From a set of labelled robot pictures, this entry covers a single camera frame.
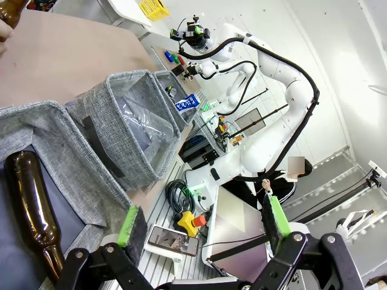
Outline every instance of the clear plastic bag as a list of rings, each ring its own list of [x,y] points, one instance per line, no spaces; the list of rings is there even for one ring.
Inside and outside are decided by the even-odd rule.
[[[117,104],[146,158],[156,165],[173,139],[171,123],[127,96],[119,98]]]

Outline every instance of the black jacket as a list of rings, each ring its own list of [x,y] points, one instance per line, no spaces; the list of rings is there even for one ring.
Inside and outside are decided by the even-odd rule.
[[[277,178],[283,174],[283,170],[276,170],[268,177],[270,180],[270,187],[273,190],[273,195],[278,197],[280,203],[283,203],[295,193],[297,184],[296,182],[289,182],[282,177]],[[250,189],[247,187],[244,181],[231,180],[222,186],[254,208],[256,208],[257,200],[260,204],[263,203],[265,190],[262,188],[262,182],[254,182],[256,196],[252,195]]]

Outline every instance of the yellow box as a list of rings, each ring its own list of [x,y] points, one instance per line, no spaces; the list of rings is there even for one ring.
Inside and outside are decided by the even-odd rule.
[[[146,17],[153,21],[160,20],[169,15],[169,10],[160,0],[142,0],[140,8]]]

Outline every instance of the brown glass bottle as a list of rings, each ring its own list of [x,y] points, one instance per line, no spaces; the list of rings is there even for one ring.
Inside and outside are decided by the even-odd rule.
[[[23,8],[29,0],[0,0],[0,19],[15,28],[20,20]]]
[[[60,228],[44,184],[39,158],[32,151],[7,157],[4,172],[13,211],[24,243],[43,261],[53,283],[59,279],[64,257]]]

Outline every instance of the white wall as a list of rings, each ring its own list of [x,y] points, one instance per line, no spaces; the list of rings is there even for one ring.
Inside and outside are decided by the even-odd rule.
[[[365,16],[365,12],[374,8],[350,0],[287,1],[311,39],[338,95],[356,161],[367,169],[371,159],[387,170],[387,96],[368,88],[369,85],[386,87],[387,80],[385,51],[380,50],[375,39],[372,19]],[[375,22],[387,23],[385,11],[384,19]]]
[[[296,25],[295,19],[281,0],[164,0],[164,3],[171,12],[171,16],[164,20],[169,27],[177,28],[182,18],[192,17],[195,13],[201,17],[202,24],[211,30],[213,28],[217,30],[224,22],[232,23],[265,40],[276,53],[297,63],[312,76],[321,91],[320,105],[315,109],[307,127],[291,149],[291,155],[302,155],[312,163],[318,163],[349,144],[342,120],[339,117],[340,112],[335,105],[334,93],[327,86],[327,79],[320,70],[321,67],[314,58],[304,35]],[[234,56],[236,59],[248,59],[258,63],[256,51],[241,43],[236,44]],[[219,77],[211,81],[201,82],[201,85],[207,96],[216,98],[232,83],[233,79],[235,79],[235,75]],[[256,107],[261,115],[266,115],[285,104],[285,88],[282,84],[280,85],[277,81],[259,74],[258,86],[254,94],[265,90],[266,87],[269,88],[270,92],[257,99],[246,112]],[[250,104],[241,107],[234,116],[241,115]],[[279,114],[272,116],[266,121],[266,124],[272,123],[275,118],[279,117]]]

